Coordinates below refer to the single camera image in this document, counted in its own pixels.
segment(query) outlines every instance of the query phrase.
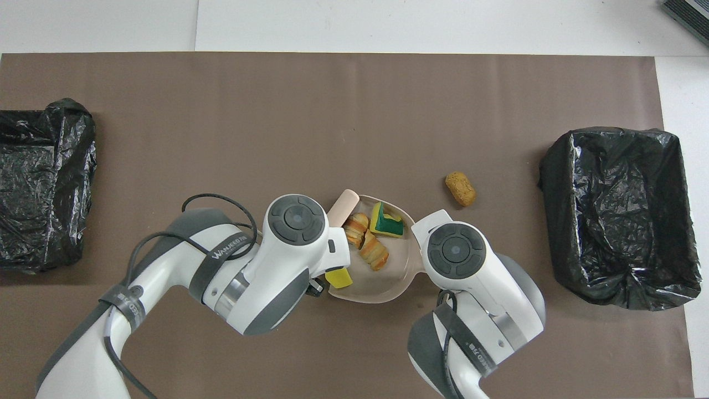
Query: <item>food item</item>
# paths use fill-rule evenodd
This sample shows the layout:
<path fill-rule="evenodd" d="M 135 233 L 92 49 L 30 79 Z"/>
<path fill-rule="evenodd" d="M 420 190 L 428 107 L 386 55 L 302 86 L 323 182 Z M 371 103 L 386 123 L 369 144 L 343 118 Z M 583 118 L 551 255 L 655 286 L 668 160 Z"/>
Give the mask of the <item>food item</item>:
<path fill-rule="evenodd" d="M 470 180 L 463 172 L 453 172 L 445 177 L 445 185 L 448 186 L 453 198 L 464 207 L 472 204 L 477 198 L 475 189 L 470 184 Z"/>
<path fill-rule="evenodd" d="M 364 233 L 364 245 L 359 250 L 359 255 L 369 264 L 374 271 L 384 267 L 389 259 L 389 250 L 376 239 L 370 231 Z"/>
<path fill-rule="evenodd" d="M 356 213 L 347 218 L 347 221 L 342 226 L 345 229 L 347 242 L 360 249 L 364 241 L 364 232 L 369 226 L 369 218 L 363 213 Z"/>
<path fill-rule="evenodd" d="M 379 201 L 372 209 L 372 219 L 369 221 L 369 230 L 372 233 L 399 238 L 403 236 L 403 221 L 401 217 L 393 217 L 390 214 L 385 214 L 384 203 Z"/>

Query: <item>sponge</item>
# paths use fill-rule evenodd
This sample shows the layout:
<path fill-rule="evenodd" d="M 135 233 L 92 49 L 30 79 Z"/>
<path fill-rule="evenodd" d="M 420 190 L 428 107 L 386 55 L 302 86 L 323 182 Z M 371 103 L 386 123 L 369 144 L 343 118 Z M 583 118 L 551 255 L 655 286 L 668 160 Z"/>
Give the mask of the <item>sponge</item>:
<path fill-rule="evenodd" d="M 346 268 L 325 272 L 325 279 L 335 288 L 345 288 L 352 284 L 352 277 Z"/>
<path fill-rule="evenodd" d="M 393 217 L 384 213 L 384 203 L 379 201 L 372 209 L 372 218 L 369 220 L 369 230 L 372 233 L 385 236 L 403 236 L 403 221 L 401 217 Z"/>

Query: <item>dark gray circular cap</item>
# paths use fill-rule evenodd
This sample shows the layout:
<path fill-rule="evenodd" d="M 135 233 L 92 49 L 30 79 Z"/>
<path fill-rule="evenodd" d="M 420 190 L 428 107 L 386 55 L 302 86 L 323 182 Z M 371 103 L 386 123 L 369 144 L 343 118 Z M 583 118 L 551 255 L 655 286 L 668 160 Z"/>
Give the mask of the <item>dark gray circular cap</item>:
<path fill-rule="evenodd" d="M 443 277 L 453 280 L 468 278 L 485 262 L 485 241 L 470 226 L 447 223 L 431 234 L 428 260 Z"/>
<path fill-rule="evenodd" d="M 305 195 L 287 195 L 271 206 L 268 224 L 281 241 L 306 245 L 322 235 L 325 214 L 317 202 Z"/>

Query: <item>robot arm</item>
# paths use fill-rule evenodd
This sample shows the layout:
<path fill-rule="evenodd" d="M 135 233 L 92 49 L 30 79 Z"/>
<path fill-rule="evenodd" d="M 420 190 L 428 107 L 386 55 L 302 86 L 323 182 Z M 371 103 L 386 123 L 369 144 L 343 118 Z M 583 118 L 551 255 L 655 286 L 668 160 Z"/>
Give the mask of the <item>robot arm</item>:
<path fill-rule="evenodd" d="M 128 311 L 121 313 L 102 302 L 45 366 L 37 398 L 129 398 L 123 375 L 103 350 L 104 337 L 111 338 L 120 356 L 136 324 L 172 286 L 188 288 L 240 333 L 261 334 L 285 319 L 311 278 L 350 264 L 344 231 L 330 228 L 322 207 L 303 195 L 273 201 L 261 245 L 233 260 L 228 259 L 245 252 L 249 242 L 216 209 L 186 211 L 168 231 L 210 251 L 204 254 L 179 239 L 159 240 L 138 264 L 138 275 L 128 287 L 107 299 L 124 301 Z"/>
<path fill-rule="evenodd" d="M 544 329 L 542 295 L 517 263 L 494 253 L 478 229 L 446 211 L 412 230 L 442 295 L 435 310 L 413 325 L 409 358 L 444 398 L 485 399 L 480 378 Z"/>

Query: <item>black strap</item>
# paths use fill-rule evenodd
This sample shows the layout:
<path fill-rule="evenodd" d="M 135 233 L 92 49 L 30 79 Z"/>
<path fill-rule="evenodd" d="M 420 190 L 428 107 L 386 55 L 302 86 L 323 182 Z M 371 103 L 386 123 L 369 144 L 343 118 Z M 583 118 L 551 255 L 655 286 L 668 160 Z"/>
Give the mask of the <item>black strap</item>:
<path fill-rule="evenodd" d="M 192 281 L 189 282 L 189 294 L 192 295 L 195 300 L 204 303 L 202 302 L 204 291 L 207 289 L 207 285 L 212 281 L 219 268 L 226 262 L 228 257 L 248 245 L 250 241 L 246 234 L 238 232 L 229 236 L 226 240 L 219 243 L 216 248 L 209 251 L 202 263 L 200 263 L 194 276 L 192 276 Z"/>
<path fill-rule="evenodd" d="M 130 323 L 130 330 L 134 332 L 145 320 L 145 308 L 138 296 L 122 284 L 109 288 L 100 302 L 107 302 L 118 308 Z"/>
<path fill-rule="evenodd" d="M 487 377 L 495 371 L 497 363 L 447 303 L 442 303 L 433 312 L 481 376 Z"/>

